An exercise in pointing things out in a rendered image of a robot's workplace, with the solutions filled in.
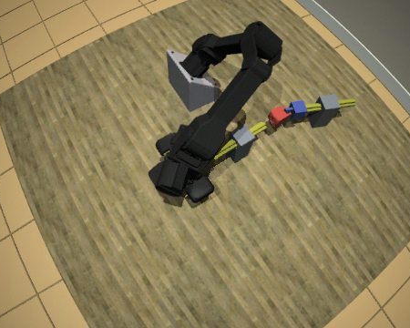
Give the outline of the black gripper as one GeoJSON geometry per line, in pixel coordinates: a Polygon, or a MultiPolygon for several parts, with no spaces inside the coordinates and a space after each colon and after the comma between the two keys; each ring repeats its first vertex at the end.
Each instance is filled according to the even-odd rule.
{"type": "MultiPolygon", "coordinates": [[[[165,152],[169,151],[169,141],[174,134],[176,133],[170,132],[156,142],[156,148],[158,149],[160,156],[163,156],[165,152]]],[[[184,189],[191,201],[197,203],[213,193],[214,186],[207,176],[203,177],[201,172],[198,173],[195,170],[190,170],[184,189]]]]}

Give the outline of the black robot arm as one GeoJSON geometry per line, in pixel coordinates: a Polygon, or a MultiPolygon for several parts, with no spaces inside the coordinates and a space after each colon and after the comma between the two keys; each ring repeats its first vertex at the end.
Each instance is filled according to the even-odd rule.
{"type": "Polygon", "coordinates": [[[209,165],[225,139],[226,128],[260,84],[268,80],[272,67],[281,61],[282,42],[269,27],[256,21],[243,33],[225,37],[207,34],[193,43],[190,54],[179,62],[191,77],[202,77],[211,64],[216,66],[227,55],[241,53],[243,62],[206,114],[188,125],[179,125],[169,141],[169,158],[164,156],[165,160],[149,171],[158,191],[180,197],[189,171],[200,173],[209,165]],[[268,65],[263,59],[268,60],[268,65]]]}

